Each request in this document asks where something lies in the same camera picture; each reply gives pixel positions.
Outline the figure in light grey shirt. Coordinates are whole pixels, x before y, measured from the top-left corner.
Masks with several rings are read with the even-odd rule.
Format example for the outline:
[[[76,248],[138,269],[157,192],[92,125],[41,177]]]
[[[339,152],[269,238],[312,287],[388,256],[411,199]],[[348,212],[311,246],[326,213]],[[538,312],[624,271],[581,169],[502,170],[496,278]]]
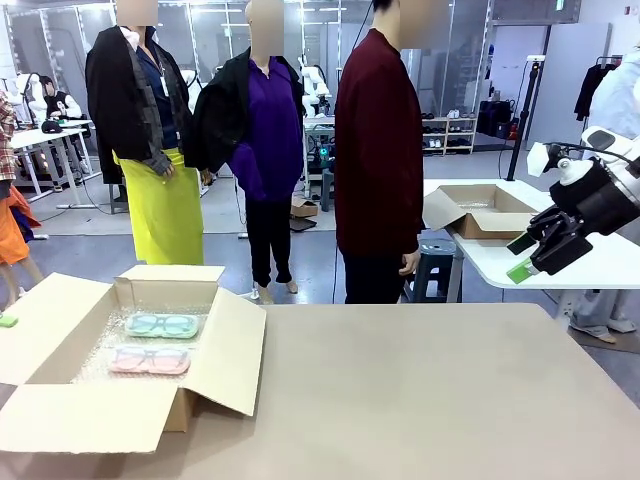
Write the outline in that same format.
[[[618,68],[608,73],[592,98],[589,124],[633,139],[640,135],[640,107],[634,87],[640,81],[640,42],[627,53]],[[631,333],[636,325],[623,312],[629,290],[587,290],[575,307],[570,326],[607,344],[613,332]]]

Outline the white work desk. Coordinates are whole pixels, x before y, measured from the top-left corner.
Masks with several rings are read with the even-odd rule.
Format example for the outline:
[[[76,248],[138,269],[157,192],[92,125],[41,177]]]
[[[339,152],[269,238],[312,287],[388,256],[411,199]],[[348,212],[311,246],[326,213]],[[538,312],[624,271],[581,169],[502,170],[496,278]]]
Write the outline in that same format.
[[[71,165],[75,166],[81,184],[100,174],[99,171],[94,171],[91,165],[83,136],[86,127],[93,128],[92,122],[69,120],[64,121],[61,127],[62,131],[58,133],[44,133],[40,129],[22,130],[16,133],[12,141],[19,161],[15,185],[34,190],[35,194],[27,198],[29,203],[62,191],[64,185],[67,185],[72,201],[57,205],[57,209],[96,209],[97,206],[92,201],[82,202],[71,167]]]

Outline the person in maroon shirt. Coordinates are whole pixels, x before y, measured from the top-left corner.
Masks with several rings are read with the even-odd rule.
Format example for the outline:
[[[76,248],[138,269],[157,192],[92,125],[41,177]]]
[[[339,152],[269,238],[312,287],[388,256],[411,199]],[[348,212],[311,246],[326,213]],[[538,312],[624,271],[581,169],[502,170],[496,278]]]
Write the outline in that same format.
[[[335,108],[335,218],[348,304],[395,304],[423,225],[422,118],[401,58],[426,0],[372,0],[373,21],[343,68]]]

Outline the pink glasses case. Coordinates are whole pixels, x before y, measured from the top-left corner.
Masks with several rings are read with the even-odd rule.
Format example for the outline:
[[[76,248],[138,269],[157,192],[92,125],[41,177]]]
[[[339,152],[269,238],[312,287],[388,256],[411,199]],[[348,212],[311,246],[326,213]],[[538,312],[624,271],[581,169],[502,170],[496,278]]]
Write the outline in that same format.
[[[163,346],[120,346],[109,364],[113,373],[178,376],[191,366],[187,349]]]

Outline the clothes rack with black garment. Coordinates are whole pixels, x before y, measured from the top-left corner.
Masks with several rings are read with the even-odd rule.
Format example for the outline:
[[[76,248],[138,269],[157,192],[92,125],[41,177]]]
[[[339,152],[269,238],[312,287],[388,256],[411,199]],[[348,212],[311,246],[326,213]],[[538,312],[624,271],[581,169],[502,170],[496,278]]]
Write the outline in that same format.
[[[601,56],[589,67],[584,76],[581,89],[574,107],[576,120],[584,122],[590,113],[591,103],[596,89],[605,76],[621,63],[621,56]]]

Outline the grey plastic stool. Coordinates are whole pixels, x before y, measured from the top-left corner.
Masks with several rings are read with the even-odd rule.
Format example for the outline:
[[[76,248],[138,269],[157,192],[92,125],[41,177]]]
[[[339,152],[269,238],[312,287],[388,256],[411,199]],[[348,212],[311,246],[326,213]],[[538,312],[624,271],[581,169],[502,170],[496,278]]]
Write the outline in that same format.
[[[453,241],[422,239],[418,267],[405,280],[406,299],[410,303],[461,303],[462,266],[462,252]]]

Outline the mannequin with yellow apron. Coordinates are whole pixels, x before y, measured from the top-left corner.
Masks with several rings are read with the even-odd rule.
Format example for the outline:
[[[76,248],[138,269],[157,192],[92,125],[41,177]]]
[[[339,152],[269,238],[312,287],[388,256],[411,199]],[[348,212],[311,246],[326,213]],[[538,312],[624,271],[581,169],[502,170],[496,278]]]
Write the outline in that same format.
[[[193,120],[187,84],[155,39],[158,0],[115,0],[116,23],[86,58],[89,116],[103,180],[124,182],[138,260],[201,265],[197,170],[186,162]]]

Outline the green glasses case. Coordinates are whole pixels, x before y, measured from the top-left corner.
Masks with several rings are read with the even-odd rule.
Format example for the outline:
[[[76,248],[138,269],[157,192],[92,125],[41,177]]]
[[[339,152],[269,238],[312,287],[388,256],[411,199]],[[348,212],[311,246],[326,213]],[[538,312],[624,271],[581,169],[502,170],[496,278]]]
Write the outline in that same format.
[[[136,313],[127,318],[124,331],[134,338],[188,340],[198,334],[199,326],[194,315]]]

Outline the seated person in dark jacket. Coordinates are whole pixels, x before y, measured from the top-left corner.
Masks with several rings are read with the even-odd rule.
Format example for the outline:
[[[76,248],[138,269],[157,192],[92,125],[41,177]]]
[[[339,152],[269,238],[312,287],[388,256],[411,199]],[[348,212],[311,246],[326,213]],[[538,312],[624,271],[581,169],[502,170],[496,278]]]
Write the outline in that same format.
[[[47,119],[81,119],[82,111],[75,99],[68,93],[57,90],[48,76],[40,76],[43,98],[46,103]]]

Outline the cardboard box on floor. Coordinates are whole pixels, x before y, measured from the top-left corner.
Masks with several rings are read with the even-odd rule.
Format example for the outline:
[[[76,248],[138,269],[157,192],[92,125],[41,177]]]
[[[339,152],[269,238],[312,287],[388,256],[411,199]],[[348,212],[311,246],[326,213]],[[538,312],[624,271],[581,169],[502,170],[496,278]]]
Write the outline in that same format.
[[[293,196],[291,199],[290,214],[293,218],[311,218],[318,215],[318,205],[310,199]]]

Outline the clear bubble wrap sheet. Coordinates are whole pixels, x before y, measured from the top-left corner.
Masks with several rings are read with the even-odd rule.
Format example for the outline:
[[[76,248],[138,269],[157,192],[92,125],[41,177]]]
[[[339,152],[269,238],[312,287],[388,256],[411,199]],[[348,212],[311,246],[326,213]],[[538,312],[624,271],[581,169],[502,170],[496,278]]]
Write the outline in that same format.
[[[154,314],[186,314],[194,315],[199,318],[200,326],[198,334],[188,340],[178,339],[151,339],[151,338],[134,338],[129,337],[124,326],[127,318],[136,313],[154,313]],[[152,375],[152,374],[130,374],[130,373],[113,373],[109,371],[109,364],[113,359],[114,351],[120,346],[163,346],[187,349],[190,353],[191,364],[195,356],[195,351],[201,339],[204,327],[206,326],[208,313],[205,308],[196,306],[194,308],[164,308],[164,309],[120,309],[112,312],[106,325],[102,329],[94,345],[89,349],[86,358],[81,362],[77,373],[72,378],[73,384],[90,383],[98,381],[112,380],[144,380],[144,381],[161,381],[172,384],[180,383],[188,371],[178,376]]]

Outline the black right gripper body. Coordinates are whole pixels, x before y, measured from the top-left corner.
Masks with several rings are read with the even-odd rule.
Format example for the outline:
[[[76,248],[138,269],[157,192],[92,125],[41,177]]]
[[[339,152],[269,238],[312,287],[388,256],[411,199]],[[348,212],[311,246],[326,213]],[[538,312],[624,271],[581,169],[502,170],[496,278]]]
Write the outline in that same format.
[[[640,204],[596,159],[556,162],[560,180],[550,188],[552,206],[542,211],[527,228],[537,243],[532,267],[555,275],[592,249],[587,237],[608,236],[640,217]]]

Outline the black bags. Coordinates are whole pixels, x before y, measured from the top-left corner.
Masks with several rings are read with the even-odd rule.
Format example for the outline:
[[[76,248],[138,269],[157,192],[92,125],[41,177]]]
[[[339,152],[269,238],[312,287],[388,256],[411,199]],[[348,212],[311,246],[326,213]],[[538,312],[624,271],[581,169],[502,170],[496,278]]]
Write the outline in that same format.
[[[476,132],[503,140],[508,139],[513,123],[514,109],[514,100],[481,101],[477,115]]]

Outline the small open cardboard box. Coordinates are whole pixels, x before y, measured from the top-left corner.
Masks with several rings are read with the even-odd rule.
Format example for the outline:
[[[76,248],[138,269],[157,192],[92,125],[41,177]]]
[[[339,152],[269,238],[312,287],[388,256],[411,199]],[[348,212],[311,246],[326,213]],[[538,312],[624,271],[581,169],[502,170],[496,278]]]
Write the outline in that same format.
[[[424,198],[423,221],[468,240],[513,240],[538,211],[496,185],[443,185]]]

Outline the black tripod stand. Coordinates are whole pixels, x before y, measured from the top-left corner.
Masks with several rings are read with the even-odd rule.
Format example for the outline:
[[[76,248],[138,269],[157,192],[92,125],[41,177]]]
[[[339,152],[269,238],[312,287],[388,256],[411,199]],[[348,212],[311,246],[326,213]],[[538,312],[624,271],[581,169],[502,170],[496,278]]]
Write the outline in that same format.
[[[515,173],[516,173],[516,168],[518,164],[518,158],[519,158],[519,154],[522,146],[522,141],[524,139],[526,125],[529,120],[532,97],[534,94],[534,90],[536,88],[536,83],[538,81],[540,70],[545,62],[545,59],[546,59],[545,55],[529,55],[526,60],[526,63],[530,65],[529,81],[527,85],[526,94],[524,97],[523,108],[520,112],[517,136],[513,146],[511,159],[509,163],[509,169],[506,177],[507,181],[515,180]]]

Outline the mannequin with purple shirt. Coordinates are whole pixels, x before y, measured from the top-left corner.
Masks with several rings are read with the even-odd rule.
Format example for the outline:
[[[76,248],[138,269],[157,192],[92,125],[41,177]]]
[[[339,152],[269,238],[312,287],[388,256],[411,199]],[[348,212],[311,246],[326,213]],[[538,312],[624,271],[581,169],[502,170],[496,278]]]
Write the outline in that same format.
[[[295,294],[289,267],[292,196],[303,170],[302,85],[284,58],[283,0],[248,0],[249,47],[226,61],[198,96],[200,165],[228,165],[245,197],[253,289],[272,303],[276,281]]]

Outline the white shoe shelf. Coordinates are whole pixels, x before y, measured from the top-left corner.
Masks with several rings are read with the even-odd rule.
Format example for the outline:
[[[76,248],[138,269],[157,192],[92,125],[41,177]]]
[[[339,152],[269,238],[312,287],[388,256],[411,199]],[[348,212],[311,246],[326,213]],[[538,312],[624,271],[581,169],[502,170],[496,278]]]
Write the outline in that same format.
[[[455,118],[422,114],[422,151],[426,155],[470,154],[476,129],[477,118],[468,114]]]

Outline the large cardboard box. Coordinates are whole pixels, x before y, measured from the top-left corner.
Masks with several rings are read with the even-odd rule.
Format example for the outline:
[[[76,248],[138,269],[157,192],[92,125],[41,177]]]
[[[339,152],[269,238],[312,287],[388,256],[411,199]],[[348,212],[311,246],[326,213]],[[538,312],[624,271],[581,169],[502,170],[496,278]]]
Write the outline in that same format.
[[[205,399],[250,416],[260,377],[266,313],[219,284],[218,266],[138,265],[112,283],[54,273],[9,310],[0,328],[0,451],[151,453],[183,432]],[[208,313],[195,356],[178,384],[112,380],[73,384],[109,315],[124,309],[194,308]]]

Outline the computer tower with coloured fan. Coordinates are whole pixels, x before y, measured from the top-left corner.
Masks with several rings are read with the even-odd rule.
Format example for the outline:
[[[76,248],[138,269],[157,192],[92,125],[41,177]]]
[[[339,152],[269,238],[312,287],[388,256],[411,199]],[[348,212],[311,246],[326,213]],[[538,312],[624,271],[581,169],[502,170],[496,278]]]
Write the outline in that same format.
[[[306,190],[322,184],[325,170],[333,173],[335,168],[335,136],[330,128],[306,130]]]

